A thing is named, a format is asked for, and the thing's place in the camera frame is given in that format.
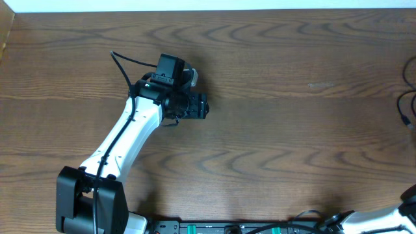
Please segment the black USB cable short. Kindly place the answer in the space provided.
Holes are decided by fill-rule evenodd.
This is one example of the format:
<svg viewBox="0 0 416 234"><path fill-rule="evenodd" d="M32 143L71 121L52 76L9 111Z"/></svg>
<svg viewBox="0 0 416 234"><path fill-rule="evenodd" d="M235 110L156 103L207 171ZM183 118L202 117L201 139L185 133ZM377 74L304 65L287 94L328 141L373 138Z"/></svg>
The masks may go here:
<svg viewBox="0 0 416 234"><path fill-rule="evenodd" d="M411 101L410 101L410 109L411 109L411 113L413 115L413 117L415 117L415 91L414 90L408 90L404 93L402 93L401 95L399 95L396 99L396 108L397 111L400 115L400 119L402 120L402 123L410 130L410 131L414 131L415 130L415 124L412 124L412 122L410 121L410 119L402 112L402 109L400 107L400 100L406 96L407 94L414 94L414 96L412 97Z"/></svg>

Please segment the black USB cable long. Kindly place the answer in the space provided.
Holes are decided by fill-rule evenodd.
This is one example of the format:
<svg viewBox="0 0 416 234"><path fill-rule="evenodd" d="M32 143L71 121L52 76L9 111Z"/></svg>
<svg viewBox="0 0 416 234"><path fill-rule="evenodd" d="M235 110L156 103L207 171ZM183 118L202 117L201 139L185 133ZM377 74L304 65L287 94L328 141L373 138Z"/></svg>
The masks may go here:
<svg viewBox="0 0 416 234"><path fill-rule="evenodd" d="M415 60L415 56L410 57L404 64L403 69L402 69L402 79L403 81L412 89L415 90L415 85L413 83L410 83L408 78L406 77L406 70L408 68L408 66L410 65L411 62L413 62Z"/></svg>

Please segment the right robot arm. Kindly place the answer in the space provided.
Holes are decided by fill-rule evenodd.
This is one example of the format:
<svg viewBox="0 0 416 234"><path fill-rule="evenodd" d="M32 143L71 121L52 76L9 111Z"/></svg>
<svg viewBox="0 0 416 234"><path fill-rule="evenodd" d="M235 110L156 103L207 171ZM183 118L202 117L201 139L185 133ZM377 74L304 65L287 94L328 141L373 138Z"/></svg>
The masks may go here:
<svg viewBox="0 0 416 234"><path fill-rule="evenodd" d="M371 234L409 233L415 234L415 186L400 196L401 203L376 211L348 211L335 214L319 225L328 233Z"/></svg>

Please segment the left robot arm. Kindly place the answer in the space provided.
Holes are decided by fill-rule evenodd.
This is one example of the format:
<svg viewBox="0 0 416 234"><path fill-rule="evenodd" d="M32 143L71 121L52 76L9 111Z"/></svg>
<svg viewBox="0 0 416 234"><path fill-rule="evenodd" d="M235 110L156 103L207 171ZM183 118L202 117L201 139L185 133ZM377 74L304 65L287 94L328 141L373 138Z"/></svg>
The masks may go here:
<svg viewBox="0 0 416 234"><path fill-rule="evenodd" d="M147 218L129 211L124 183L140 150L163 120L204 119L206 94L191 89L198 72L179 57L161 54L154 71L126 77L127 101L110 133L78 168L57 177L56 229L60 233L145 233Z"/></svg>

